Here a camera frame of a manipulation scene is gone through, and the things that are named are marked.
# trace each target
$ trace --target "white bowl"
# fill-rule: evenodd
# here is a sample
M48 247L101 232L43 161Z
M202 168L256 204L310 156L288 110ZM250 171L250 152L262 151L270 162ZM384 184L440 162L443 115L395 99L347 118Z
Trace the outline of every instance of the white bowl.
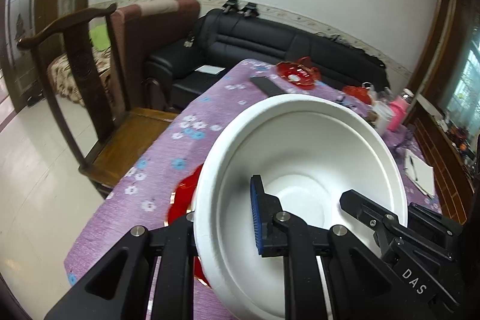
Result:
M355 189L407 225L407 199L385 143L360 116L321 98L285 94L238 115L210 150L195 195L194 234L202 268L239 319L285 317L282 258L261 258L255 245L250 178L308 224L342 224L374 253L373 232L340 209Z

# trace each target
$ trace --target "patterned fabric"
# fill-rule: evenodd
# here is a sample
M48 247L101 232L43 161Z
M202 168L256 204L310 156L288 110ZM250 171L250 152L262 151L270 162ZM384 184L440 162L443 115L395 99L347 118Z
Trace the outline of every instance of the patterned fabric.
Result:
M93 58L97 66L100 80L110 99L108 83L110 78L110 48L99 51L95 47L92 48ZM73 103L83 104L82 96L78 91L74 76L71 74L70 64L66 54L57 57L49 66L49 79L53 91L58 95L71 100Z
M274 65L251 59L240 62L173 121L98 208L65 259L70 280L81 278L132 226L143 225L148 229L164 226L170 196L177 184L205 161L228 123L247 107L266 98L249 81L251 76L268 76L288 93L328 100L336 100L343 94L321 82L315 89L304 91L277 76ZM367 105L353 97L346 97L345 101L353 105L352 110L366 116ZM397 145L405 131L403 126L395 133L387 131L384 140L389 146ZM408 142L406 147L422 157L416 140ZM397 164L407 202L440 211L438 198L426 199L403 174L401 157L397 158ZM234 319L213 291L199 282L194 286L193 313L195 320Z

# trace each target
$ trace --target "wooden chair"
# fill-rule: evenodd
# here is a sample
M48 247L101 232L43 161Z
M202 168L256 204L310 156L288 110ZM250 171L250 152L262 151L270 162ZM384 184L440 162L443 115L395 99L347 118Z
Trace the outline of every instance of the wooden chair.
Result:
M92 181L103 196L111 191L176 117L173 113L151 109L130 110L130 101L110 18L116 9L117 5L111 4L107 9L88 8L69 14L52 22L36 36L24 38L18 42L20 50L30 50L32 53L44 95L63 136L80 164L79 171ZM115 121L90 45L89 22L96 17L106 19L111 43L111 60L115 62L126 106L125 114ZM98 136L98 142L86 157L83 157L71 134L50 85L47 67L52 60L42 60L38 48L43 41L57 33L63 34L71 72Z

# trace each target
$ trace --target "purple tablecloth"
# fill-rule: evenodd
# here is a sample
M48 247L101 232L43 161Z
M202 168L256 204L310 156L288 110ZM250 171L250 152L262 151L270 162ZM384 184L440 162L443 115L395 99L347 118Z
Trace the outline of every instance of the purple tablecloth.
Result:
M309 94L336 100L343 93L318 82L304 91L275 74L275 66L258 60L243 60L218 83L194 100L129 170L98 208L65 259L73 285L132 226L148 229L164 226L170 195L179 181L205 161L222 129L247 107L266 98L250 81L251 76L268 76L288 93ZM356 98L346 100L365 116L368 106ZM388 146L403 140L405 127L384 136ZM423 159L416 140L405 146ZM404 174L403 158L397 159L408 203L416 202L440 212L438 198L425 197ZM195 282L194 318L234 319L208 287Z

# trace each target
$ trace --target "pink bottle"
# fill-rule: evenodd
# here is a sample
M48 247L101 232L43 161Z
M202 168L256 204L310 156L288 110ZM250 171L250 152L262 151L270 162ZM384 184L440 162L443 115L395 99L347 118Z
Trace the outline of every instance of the pink bottle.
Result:
M392 103L390 103L390 109L392 109L393 118L390 121L388 130L392 132L395 132L397 130L398 126L405 119L407 109L409 108L412 100L413 100L413 93L407 88L405 88L403 90L403 94L399 95L397 99L395 99Z

